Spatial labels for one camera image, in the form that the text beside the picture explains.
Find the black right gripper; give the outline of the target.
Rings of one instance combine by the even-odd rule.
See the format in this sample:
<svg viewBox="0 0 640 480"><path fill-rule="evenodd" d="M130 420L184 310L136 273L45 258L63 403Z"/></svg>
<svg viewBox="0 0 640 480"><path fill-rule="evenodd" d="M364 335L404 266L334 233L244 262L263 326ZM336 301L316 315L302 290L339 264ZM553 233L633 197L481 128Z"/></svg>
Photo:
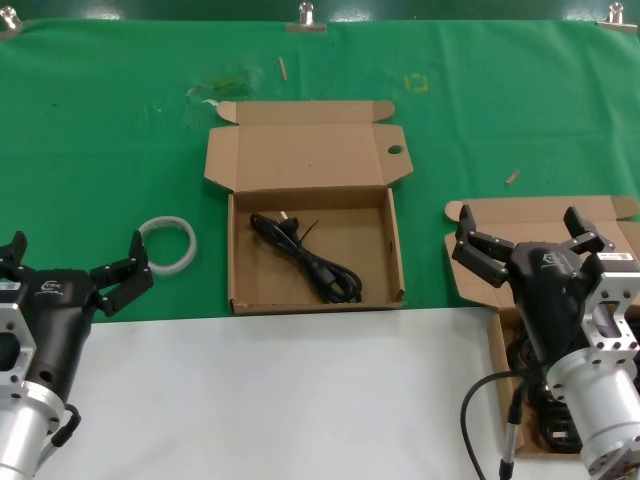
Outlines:
<svg viewBox="0 0 640 480"><path fill-rule="evenodd" d="M581 272L581 255L615 249L576 207L566 210L563 222L571 236L563 244L514 245L480 232L471 207L464 204L455 232L453 260L494 288L508 280L514 305L540 361L557 361L583 342L577 329L590 279Z"/></svg>

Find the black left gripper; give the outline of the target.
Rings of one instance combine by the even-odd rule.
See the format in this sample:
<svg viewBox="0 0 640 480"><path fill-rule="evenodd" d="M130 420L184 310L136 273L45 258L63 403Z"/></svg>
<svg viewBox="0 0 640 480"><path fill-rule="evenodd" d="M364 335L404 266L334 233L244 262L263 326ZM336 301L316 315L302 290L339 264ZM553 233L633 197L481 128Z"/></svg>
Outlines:
<svg viewBox="0 0 640 480"><path fill-rule="evenodd" d="M17 231L1 247L1 301L18 305L35 341L25 379L66 401L97 308L112 317L147 292L154 285L149 258L139 230L127 258L89 273L24 267L27 245L25 234Z"/></svg>

